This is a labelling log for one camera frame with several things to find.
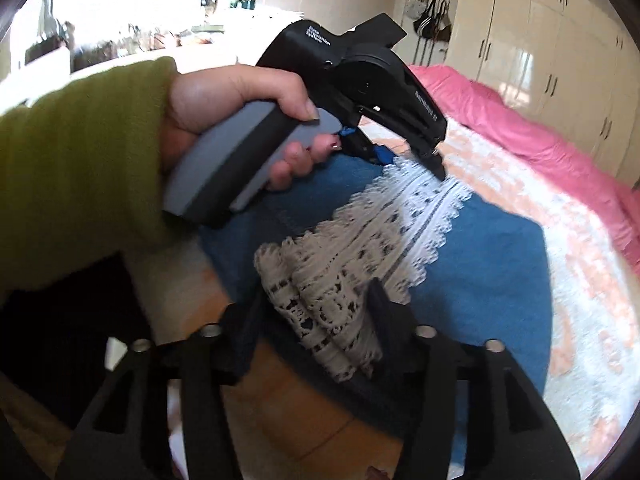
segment white lace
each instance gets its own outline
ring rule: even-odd
[[[471,193],[455,177],[440,182],[396,158],[315,232],[258,249],[255,268],[271,302],[337,381],[358,369],[370,375],[382,357],[363,308],[367,283],[379,278],[391,301],[408,303]]]

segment green sweater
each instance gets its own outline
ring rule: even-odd
[[[174,60],[113,68],[0,117],[0,305],[162,243],[159,130]]]

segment hand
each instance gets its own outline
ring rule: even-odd
[[[169,90],[160,133],[162,171],[170,171],[178,163],[198,134],[257,99],[276,100],[284,113],[301,121],[318,118],[318,110],[297,74],[233,65],[178,75]],[[292,142],[284,160],[271,168],[270,188],[287,189],[294,176],[311,173],[314,164],[324,162],[337,150],[340,138],[336,135],[318,135],[309,150]]]
[[[380,471],[373,466],[367,468],[366,480],[389,480],[389,475],[385,471]]]

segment bed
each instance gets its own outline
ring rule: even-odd
[[[640,276],[640,192],[600,171],[551,128],[505,106],[493,89],[444,65],[414,66],[412,71],[445,114],[526,162],[596,213]]]
[[[375,123],[365,120],[362,128],[397,153],[406,149]],[[529,164],[452,118],[441,150],[448,170],[485,200],[543,228],[554,303],[544,398],[586,478],[640,400],[638,280],[599,216]],[[129,254],[127,264],[161,342],[216,320],[228,304],[195,237],[153,255]],[[318,478],[363,478],[367,466],[392,470],[398,459],[401,442],[315,393],[266,344],[258,347],[251,373],[225,399],[249,478],[300,478],[309,471]],[[321,407],[321,416],[308,413],[310,402]],[[180,464],[178,412],[173,403],[172,449]],[[309,425],[313,434],[304,429]]]

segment pink blanket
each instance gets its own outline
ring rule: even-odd
[[[411,70],[445,114],[525,161],[595,212],[640,275],[640,192],[598,170],[550,128],[507,108],[490,88],[444,65]]]

